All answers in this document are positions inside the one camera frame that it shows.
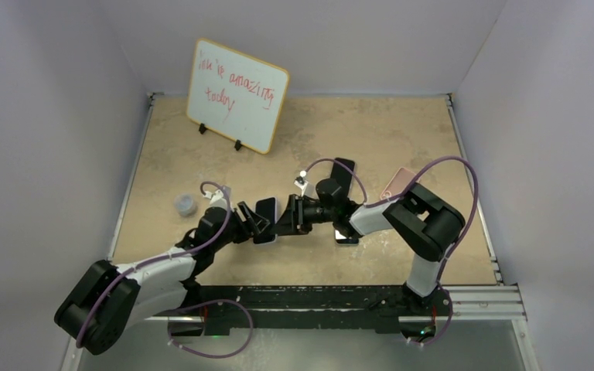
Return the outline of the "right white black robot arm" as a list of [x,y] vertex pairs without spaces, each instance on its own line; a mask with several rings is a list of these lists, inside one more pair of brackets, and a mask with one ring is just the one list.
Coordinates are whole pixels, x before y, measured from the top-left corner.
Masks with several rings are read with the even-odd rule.
[[316,198],[290,195],[271,232],[278,236],[306,235],[314,224],[331,223],[345,237],[360,239],[394,230],[415,255],[405,281],[405,308],[415,315],[431,308],[443,260],[466,230],[462,214],[419,183],[396,199],[375,206],[350,200],[347,191],[332,178],[319,181],[315,191]]

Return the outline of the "small clear plastic cup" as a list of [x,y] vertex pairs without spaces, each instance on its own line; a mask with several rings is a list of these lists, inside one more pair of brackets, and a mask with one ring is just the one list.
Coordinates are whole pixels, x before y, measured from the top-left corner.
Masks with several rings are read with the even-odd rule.
[[181,217],[188,217],[196,212],[196,201],[189,193],[176,196],[173,204]]

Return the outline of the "black smartphone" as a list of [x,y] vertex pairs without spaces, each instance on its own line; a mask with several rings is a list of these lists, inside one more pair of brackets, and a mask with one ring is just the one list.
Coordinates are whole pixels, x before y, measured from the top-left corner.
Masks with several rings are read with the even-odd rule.
[[339,246],[357,246],[360,242],[360,238],[355,236],[347,237],[339,230],[334,230],[334,241]]

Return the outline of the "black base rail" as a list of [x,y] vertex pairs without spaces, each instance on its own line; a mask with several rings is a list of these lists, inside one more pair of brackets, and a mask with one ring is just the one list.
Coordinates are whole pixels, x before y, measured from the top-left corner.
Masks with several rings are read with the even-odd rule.
[[182,306],[204,316],[207,335],[243,328],[359,329],[428,338],[448,319],[451,304],[442,288],[420,298],[404,285],[204,285],[191,288]]

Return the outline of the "white whiteboard with yellow frame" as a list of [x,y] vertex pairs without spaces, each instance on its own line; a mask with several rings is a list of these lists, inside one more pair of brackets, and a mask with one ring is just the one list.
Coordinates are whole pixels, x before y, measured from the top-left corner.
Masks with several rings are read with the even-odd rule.
[[287,70],[208,39],[195,44],[186,116],[267,154],[290,82]]

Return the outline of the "pink phone case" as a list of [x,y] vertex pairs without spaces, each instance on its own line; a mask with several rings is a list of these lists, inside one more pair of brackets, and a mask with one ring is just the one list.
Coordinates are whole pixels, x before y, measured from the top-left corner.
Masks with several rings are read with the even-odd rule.
[[415,173],[413,171],[400,167],[384,187],[380,194],[380,200],[389,199],[400,194],[414,177]]

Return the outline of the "black phone on table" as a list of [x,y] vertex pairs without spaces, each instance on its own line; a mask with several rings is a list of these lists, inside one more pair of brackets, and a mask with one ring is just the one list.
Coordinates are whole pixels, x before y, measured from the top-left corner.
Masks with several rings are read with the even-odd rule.
[[329,177],[332,179],[333,196],[336,199],[348,197],[353,182],[356,163],[347,158],[334,158]]

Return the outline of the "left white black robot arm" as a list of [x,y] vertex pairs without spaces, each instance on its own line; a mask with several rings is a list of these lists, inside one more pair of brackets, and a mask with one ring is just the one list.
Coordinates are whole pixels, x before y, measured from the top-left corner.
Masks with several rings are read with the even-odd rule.
[[99,260],[86,270],[54,315],[54,322],[93,355],[110,349],[125,329],[150,316],[175,310],[189,316],[200,305],[196,277],[230,243],[267,234],[268,214],[244,202],[235,209],[211,206],[196,227],[163,254],[132,264]]

